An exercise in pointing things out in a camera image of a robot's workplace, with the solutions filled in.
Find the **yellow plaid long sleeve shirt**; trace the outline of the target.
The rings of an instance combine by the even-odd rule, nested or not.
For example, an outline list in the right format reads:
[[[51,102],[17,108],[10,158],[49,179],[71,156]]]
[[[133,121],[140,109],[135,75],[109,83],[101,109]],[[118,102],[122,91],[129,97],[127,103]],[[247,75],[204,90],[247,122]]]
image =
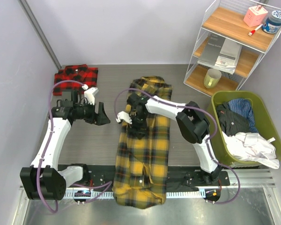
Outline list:
[[[146,135],[138,139],[123,122],[115,162],[113,196],[117,204],[146,209],[166,201],[170,119],[149,114]]]

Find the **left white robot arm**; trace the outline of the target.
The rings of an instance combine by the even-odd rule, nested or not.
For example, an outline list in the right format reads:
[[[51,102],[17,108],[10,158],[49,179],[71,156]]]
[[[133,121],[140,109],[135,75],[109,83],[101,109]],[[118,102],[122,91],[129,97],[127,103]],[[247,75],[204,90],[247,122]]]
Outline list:
[[[58,162],[65,138],[76,120],[97,126],[109,124],[104,104],[96,104],[97,87],[84,91],[81,97],[77,90],[62,91],[55,107],[50,107],[48,127],[38,154],[29,167],[23,167],[20,178],[31,200],[61,200],[66,188],[90,183],[86,164],[70,164],[59,171]]]

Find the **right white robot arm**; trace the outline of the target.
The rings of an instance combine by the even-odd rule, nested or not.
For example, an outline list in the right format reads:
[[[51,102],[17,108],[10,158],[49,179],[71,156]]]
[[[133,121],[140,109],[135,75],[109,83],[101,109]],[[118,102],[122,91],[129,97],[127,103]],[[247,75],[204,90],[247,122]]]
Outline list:
[[[138,139],[143,138],[148,133],[146,119],[150,113],[177,122],[183,138],[195,148],[204,183],[213,185],[218,181],[222,167],[216,160],[210,142],[209,121],[195,102],[178,104],[158,96],[149,98],[133,93],[128,97],[127,104],[131,106],[127,121],[129,134]]]

